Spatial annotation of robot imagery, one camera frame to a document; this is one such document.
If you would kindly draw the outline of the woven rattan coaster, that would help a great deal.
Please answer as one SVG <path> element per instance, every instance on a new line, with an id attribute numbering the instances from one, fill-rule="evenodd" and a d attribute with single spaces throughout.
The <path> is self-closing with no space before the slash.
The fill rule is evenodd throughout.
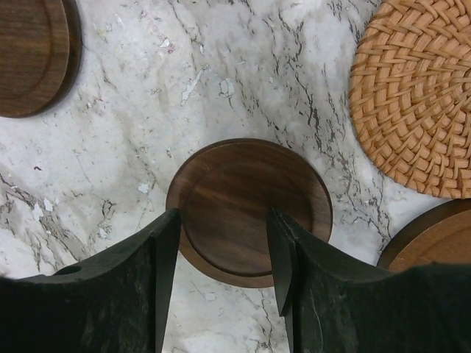
<path id="1" fill-rule="evenodd" d="M 470 197 L 468 1 L 383 1 L 358 44 L 349 100 L 357 138 L 386 176 Z"/>

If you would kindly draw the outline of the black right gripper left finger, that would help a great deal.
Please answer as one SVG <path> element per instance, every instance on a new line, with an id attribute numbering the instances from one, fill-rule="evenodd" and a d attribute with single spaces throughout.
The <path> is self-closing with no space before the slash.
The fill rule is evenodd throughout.
<path id="1" fill-rule="evenodd" d="M 1 279 L 3 352 L 160 352 L 180 243 L 178 210 L 50 276 Z"/>

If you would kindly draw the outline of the grooved brown wooden coaster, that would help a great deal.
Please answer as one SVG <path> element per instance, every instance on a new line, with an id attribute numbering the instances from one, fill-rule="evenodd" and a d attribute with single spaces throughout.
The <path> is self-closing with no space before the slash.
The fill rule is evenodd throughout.
<path id="1" fill-rule="evenodd" d="M 382 251 L 377 267 L 390 271 L 429 263 L 470 263 L 470 200 L 452 200 L 415 218 Z"/>

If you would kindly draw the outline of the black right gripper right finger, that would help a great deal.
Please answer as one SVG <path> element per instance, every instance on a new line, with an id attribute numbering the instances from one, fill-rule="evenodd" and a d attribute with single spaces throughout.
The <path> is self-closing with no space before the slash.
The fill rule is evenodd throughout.
<path id="1" fill-rule="evenodd" d="M 324 242 L 290 216 L 266 220 L 291 352 L 468 352 L 470 267 L 394 273 Z"/>

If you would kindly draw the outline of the dark walnut coaster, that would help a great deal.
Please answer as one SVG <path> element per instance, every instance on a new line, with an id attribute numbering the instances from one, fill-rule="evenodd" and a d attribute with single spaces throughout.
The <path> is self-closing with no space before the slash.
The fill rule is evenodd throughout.
<path id="1" fill-rule="evenodd" d="M 167 208 L 182 217 L 180 251 L 210 278 L 243 288 L 273 285 L 266 235 L 271 208 L 329 241 L 333 209 L 314 167 L 266 140 L 237 138 L 191 155 L 171 181 Z"/>
<path id="2" fill-rule="evenodd" d="M 81 59 L 75 1 L 1 2 L 1 116 L 52 108 L 72 88 Z"/>

